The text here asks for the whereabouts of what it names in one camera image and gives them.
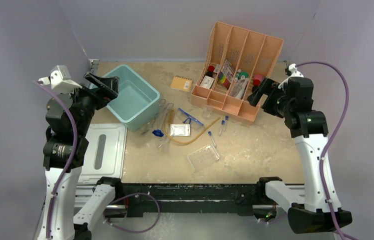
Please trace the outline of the metal crucible tongs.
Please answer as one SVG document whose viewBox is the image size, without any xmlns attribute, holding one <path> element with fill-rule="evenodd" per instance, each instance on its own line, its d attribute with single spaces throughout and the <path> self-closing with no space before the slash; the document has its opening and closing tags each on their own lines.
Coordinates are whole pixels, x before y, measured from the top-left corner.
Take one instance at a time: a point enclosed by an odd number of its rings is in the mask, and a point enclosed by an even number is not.
<svg viewBox="0 0 374 240">
<path fill-rule="evenodd" d="M 166 103 L 165 98 L 160 99 L 158 101 L 158 112 L 151 118 L 149 122 L 144 125 L 144 129 L 142 130 L 141 135 L 145 135 L 148 131 L 150 131 L 163 110 L 168 109 L 169 107 L 173 107 L 173 105 L 174 104 L 172 102 Z"/>
</svg>

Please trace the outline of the clear glass watch dish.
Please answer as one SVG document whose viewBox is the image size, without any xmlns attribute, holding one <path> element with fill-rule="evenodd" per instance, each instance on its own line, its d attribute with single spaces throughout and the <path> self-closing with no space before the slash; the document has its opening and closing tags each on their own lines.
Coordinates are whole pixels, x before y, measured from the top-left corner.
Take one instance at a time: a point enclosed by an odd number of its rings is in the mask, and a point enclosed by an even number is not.
<svg viewBox="0 0 374 240">
<path fill-rule="evenodd" d="M 202 112 L 202 117 L 205 119 L 205 120 L 209 120 L 212 118 L 212 112 L 209 111 L 209 110 L 204 110 Z"/>
</svg>

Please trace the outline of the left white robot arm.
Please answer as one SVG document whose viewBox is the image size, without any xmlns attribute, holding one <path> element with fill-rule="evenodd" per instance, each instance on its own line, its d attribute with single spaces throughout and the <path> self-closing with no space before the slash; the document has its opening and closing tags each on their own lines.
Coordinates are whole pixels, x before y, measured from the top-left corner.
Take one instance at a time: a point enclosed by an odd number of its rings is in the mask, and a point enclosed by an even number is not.
<svg viewBox="0 0 374 240">
<path fill-rule="evenodd" d="M 38 239 L 89 240 L 107 204 L 119 204 L 124 197 L 124 191 L 118 187 L 120 180 L 104 176 L 98 180 L 96 192 L 78 212 L 74 211 L 92 117 L 118 96 L 120 79 L 88 72 L 84 77 L 94 88 L 66 80 L 65 88 L 54 93 L 52 87 L 58 74 L 56 71 L 35 81 L 51 96 L 46 113 L 47 141 L 43 148 L 47 193 Z"/>
</svg>

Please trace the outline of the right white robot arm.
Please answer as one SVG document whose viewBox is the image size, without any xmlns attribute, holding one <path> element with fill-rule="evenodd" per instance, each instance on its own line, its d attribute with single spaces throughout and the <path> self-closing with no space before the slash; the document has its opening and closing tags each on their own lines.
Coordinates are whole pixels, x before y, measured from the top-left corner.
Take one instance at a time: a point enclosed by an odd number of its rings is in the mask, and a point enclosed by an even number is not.
<svg viewBox="0 0 374 240">
<path fill-rule="evenodd" d="M 291 77 L 280 84 L 266 78 L 247 98 L 255 106 L 263 95 L 265 113 L 284 119 L 299 152 L 304 176 L 304 196 L 277 177 L 261 177 L 257 200 L 273 200 L 286 213 L 296 234 L 336 232 L 351 224 L 351 212 L 343 210 L 333 185 L 326 147 L 328 127 L 323 112 L 313 110 L 313 82 Z"/>
</svg>

